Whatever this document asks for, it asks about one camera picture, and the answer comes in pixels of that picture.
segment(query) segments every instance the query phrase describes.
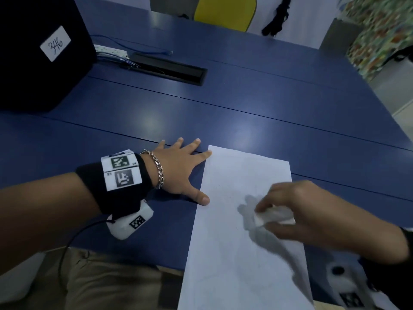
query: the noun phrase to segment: handwritten number label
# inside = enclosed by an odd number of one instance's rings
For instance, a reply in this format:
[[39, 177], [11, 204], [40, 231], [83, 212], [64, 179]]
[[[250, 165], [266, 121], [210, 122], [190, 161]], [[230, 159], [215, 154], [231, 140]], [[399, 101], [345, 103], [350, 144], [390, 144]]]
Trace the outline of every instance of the handwritten number label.
[[66, 33], [63, 26], [60, 26], [49, 38], [47, 38], [40, 49], [46, 57], [53, 62], [70, 43], [69, 35]]

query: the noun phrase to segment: electrical outlet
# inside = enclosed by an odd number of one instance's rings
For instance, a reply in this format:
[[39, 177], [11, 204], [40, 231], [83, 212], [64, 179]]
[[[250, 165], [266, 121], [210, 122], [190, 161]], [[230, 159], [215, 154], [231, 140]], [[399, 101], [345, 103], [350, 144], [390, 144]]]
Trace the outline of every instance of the electrical outlet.
[[94, 46], [95, 46], [96, 52], [110, 53], [110, 54], [117, 55], [118, 57], [123, 57], [124, 59], [129, 59], [128, 53], [125, 50], [109, 48], [108, 46], [102, 46], [102, 45], [94, 45]]

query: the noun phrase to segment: yellow chair back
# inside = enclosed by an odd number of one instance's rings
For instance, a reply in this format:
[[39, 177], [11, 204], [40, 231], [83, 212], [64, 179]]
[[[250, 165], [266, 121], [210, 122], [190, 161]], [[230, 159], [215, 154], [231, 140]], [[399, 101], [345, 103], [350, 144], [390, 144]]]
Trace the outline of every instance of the yellow chair back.
[[199, 0], [194, 20], [247, 31], [256, 5], [256, 0]]

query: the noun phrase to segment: blue table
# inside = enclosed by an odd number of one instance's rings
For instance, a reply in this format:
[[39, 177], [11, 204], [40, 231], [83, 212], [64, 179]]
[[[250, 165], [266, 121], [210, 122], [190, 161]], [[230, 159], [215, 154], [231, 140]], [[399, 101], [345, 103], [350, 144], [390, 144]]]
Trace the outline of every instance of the blue table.
[[[49, 113], [0, 113], [0, 187], [73, 171], [123, 149], [200, 137], [290, 162], [319, 186], [401, 226], [413, 217], [413, 144], [344, 57], [101, 0], [76, 0], [91, 34], [208, 68], [202, 87], [96, 64]], [[95, 43], [118, 47], [109, 40]], [[16, 169], [20, 161], [24, 167]], [[203, 165], [190, 180], [201, 186]], [[125, 241], [104, 225], [76, 245], [183, 269], [195, 204], [152, 193], [153, 218]], [[313, 297], [328, 291], [319, 251], [306, 247]]]

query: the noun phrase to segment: silver bracelet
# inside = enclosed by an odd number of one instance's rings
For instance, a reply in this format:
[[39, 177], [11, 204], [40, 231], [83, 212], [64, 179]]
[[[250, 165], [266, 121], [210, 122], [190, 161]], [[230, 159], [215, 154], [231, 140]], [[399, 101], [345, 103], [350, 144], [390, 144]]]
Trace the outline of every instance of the silver bracelet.
[[165, 178], [163, 176], [163, 169], [162, 169], [161, 162], [159, 162], [158, 158], [154, 155], [154, 153], [152, 151], [148, 151], [146, 149], [143, 149], [140, 154], [144, 154], [144, 153], [149, 154], [152, 157], [153, 161], [155, 162], [155, 165], [158, 169], [158, 184], [155, 187], [155, 189], [161, 189], [162, 186], [163, 186], [163, 182], [165, 181]]

